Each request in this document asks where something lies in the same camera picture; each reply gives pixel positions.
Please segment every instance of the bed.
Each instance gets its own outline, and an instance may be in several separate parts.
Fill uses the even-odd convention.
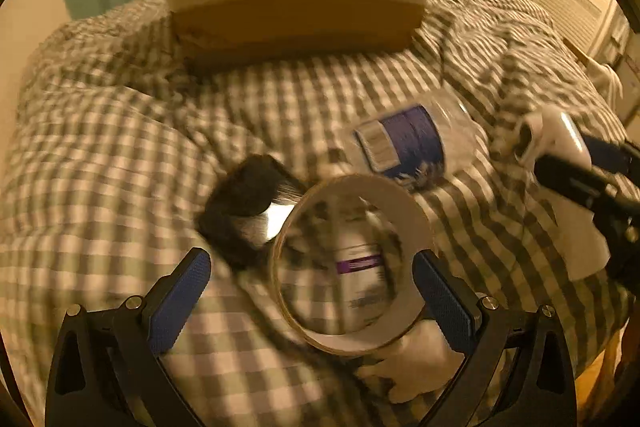
[[[312,184],[345,161],[347,124],[441,84],[488,137],[471,168],[416,194],[441,256],[510,308],[551,302],[580,375],[623,326],[631,297],[605,273],[568,280],[551,208],[502,144],[541,103],[561,105],[594,136],[620,142],[625,131],[544,10],[527,0],[429,0],[403,52],[195,78],[164,0],[138,0],[60,28],[24,77],[2,185],[0,330],[34,422],[44,421],[67,307],[143,295],[198,246],[212,254],[212,279],[163,363],[206,425],[416,425],[436,395],[391,405],[353,376],[353,361],[303,344],[261,277],[231,273],[194,218],[248,154],[269,153]],[[327,303],[310,306],[321,317]],[[478,418],[500,381],[498,372]]]

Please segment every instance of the purple label stripe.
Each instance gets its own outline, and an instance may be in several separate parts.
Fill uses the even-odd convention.
[[[366,257],[359,257],[358,259],[350,259],[348,261],[340,261],[335,264],[338,269],[338,273],[351,273],[359,272],[360,270],[367,270],[382,264],[382,256],[380,255],[368,255]]]

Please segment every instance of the beige wall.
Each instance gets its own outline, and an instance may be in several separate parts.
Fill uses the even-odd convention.
[[[5,0],[0,6],[0,175],[14,132],[20,76],[27,58],[68,20],[63,0]]]

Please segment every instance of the cardboard tape core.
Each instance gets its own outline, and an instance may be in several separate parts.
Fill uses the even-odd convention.
[[[282,248],[292,224],[316,203],[334,196],[357,196],[378,208],[395,227],[402,253],[400,284],[396,298],[386,312],[364,329],[343,335],[328,335],[303,328],[287,308],[278,277]],[[273,296],[284,319],[312,346],[334,355],[365,355],[402,337],[420,315],[424,300],[414,284],[412,261],[417,252],[427,248],[435,251],[427,216],[404,188],[387,178],[370,174],[334,178],[311,188],[284,222],[269,257]]]

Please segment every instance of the blue and white package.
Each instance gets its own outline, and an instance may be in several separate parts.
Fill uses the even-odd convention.
[[[443,87],[351,126],[345,152],[356,172],[381,174],[417,190],[468,166],[477,131],[455,93]]]

